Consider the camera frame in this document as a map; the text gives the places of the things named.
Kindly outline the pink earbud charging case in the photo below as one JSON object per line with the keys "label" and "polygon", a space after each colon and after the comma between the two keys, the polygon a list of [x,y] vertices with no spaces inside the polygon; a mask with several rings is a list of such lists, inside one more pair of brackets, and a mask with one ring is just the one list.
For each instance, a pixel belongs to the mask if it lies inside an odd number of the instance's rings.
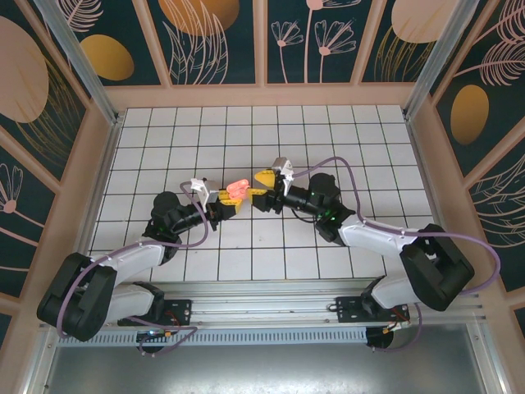
{"label": "pink earbud charging case", "polygon": [[230,183],[226,189],[229,191],[232,190],[244,190],[244,199],[248,198],[247,190],[250,188],[249,181],[247,179],[241,179],[235,182]]}

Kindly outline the small circuit board with LED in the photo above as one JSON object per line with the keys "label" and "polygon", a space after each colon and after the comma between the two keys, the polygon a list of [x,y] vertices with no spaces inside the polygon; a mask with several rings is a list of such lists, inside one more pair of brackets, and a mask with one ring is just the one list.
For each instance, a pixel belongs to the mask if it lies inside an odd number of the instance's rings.
{"label": "small circuit board with LED", "polygon": [[173,337],[175,332],[172,330],[148,330],[139,331],[136,334],[137,343],[168,343]]}

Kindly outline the grey metal sheet panel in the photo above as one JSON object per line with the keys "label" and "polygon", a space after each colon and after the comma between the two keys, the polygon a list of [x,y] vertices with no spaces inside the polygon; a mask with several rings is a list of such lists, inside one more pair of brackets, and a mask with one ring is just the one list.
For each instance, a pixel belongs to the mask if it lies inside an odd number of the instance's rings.
{"label": "grey metal sheet panel", "polygon": [[395,353],[364,344],[57,351],[45,394],[487,394],[462,326],[432,326]]}

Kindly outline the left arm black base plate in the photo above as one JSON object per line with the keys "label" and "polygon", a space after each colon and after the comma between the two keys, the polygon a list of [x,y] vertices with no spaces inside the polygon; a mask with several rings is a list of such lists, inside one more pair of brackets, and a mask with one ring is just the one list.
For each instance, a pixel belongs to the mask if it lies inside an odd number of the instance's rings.
{"label": "left arm black base plate", "polygon": [[150,310],[138,316],[147,323],[161,326],[189,326],[192,315],[192,300],[154,301]]}

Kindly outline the aluminium mounting rail beam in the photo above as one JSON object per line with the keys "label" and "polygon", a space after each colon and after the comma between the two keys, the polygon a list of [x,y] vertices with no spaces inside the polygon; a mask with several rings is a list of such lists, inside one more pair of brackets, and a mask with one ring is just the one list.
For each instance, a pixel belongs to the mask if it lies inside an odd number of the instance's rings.
{"label": "aluminium mounting rail beam", "polygon": [[[164,293],[164,300],[192,300],[192,315],[189,326],[205,328],[277,328],[288,326],[317,326],[324,323],[335,324],[335,313],[327,306],[340,296],[361,296],[372,279],[336,280],[282,280],[247,282],[174,282],[151,283]],[[403,305],[415,321],[413,312],[422,308],[432,322],[442,316],[446,322],[454,319],[467,319],[472,311],[480,317],[481,304],[477,293],[460,293],[449,307],[438,312],[424,304]],[[184,326],[161,326],[147,323],[137,317],[122,319],[107,325],[127,324],[138,327],[157,327],[162,329],[182,328]],[[385,326],[383,323],[347,323],[356,326]]]}

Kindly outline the aluminium side rail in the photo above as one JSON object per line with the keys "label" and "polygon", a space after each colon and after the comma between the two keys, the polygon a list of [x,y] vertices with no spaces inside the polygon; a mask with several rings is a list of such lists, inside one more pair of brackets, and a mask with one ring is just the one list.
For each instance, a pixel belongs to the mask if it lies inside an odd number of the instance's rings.
{"label": "aluminium side rail", "polygon": [[422,180],[430,200],[431,214],[446,231],[461,230],[464,200],[459,169],[443,130],[426,122],[409,121],[408,129],[415,148]]}
{"label": "aluminium side rail", "polygon": [[80,222],[80,227],[75,239],[73,251],[81,254],[88,254],[94,236],[95,225],[98,220],[99,209],[103,203],[103,195],[112,161],[116,154],[118,140],[121,136],[123,117],[120,114],[116,121],[111,125],[105,145],[103,146],[102,156],[96,167],[94,183],[91,188],[89,198],[85,205],[84,215]]}

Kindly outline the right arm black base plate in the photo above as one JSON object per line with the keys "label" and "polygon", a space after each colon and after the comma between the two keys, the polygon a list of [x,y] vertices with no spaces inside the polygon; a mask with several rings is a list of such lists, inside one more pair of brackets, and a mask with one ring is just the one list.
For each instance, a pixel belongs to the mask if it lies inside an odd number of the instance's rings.
{"label": "right arm black base plate", "polygon": [[410,321],[404,306],[384,309],[375,300],[361,296],[340,296],[327,307],[335,313],[339,323],[403,323]]}

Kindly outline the aluminium frame post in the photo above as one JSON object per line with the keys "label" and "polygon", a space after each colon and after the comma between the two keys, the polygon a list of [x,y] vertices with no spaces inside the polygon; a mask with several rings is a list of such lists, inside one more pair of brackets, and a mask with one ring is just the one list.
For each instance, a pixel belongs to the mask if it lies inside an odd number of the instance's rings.
{"label": "aluminium frame post", "polygon": [[477,10],[483,10],[484,6],[479,6],[481,2],[487,3],[488,0],[458,0],[450,16],[445,20],[445,26],[403,106],[404,119],[407,123],[418,114],[431,87],[445,68],[445,64],[452,58],[453,51],[459,46],[459,41],[468,25],[477,19],[475,17]]}
{"label": "aluminium frame post", "polygon": [[119,113],[107,96],[100,79],[91,67],[73,30],[66,23],[66,19],[62,15],[59,6],[54,0],[34,0],[34,3],[42,17],[48,23],[50,30],[56,37],[61,48],[70,58],[72,66],[76,69],[80,79],[101,110],[104,118],[112,126],[116,125]]}

